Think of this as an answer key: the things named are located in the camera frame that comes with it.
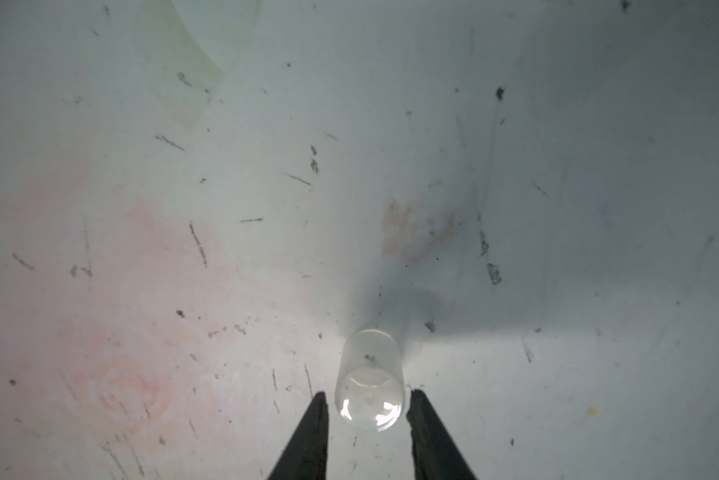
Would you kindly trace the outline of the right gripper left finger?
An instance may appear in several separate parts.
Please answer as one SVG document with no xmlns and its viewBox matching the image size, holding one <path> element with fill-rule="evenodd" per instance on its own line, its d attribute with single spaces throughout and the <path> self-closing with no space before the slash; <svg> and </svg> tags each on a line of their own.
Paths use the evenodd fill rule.
<svg viewBox="0 0 719 480">
<path fill-rule="evenodd" d="M 314 394 L 268 480 L 325 480 L 329 411 L 323 391 Z"/>
</svg>

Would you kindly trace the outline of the white glue stick cap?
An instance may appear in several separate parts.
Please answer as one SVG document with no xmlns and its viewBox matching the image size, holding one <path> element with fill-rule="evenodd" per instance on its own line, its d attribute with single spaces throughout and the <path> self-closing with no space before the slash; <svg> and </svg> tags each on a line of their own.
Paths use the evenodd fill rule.
<svg viewBox="0 0 719 480">
<path fill-rule="evenodd" d="M 405 409 L 403 358 L 393 336 L 365 329 L 347 338 L 334 394 L 339 416 L 349 426 L 383 432 Z"/>
</svg>

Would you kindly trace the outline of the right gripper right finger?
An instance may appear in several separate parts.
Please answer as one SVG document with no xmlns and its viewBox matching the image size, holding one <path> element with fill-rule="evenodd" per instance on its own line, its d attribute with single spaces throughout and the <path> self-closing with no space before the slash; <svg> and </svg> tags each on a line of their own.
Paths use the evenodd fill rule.
<svg viewBox="0 0 719 480">
<path fill-rule="evenodd" d="M 411 391 L 407 422 L 411 426 L 415 480 L 477 479 L 423 390 Z"/>
</svg>

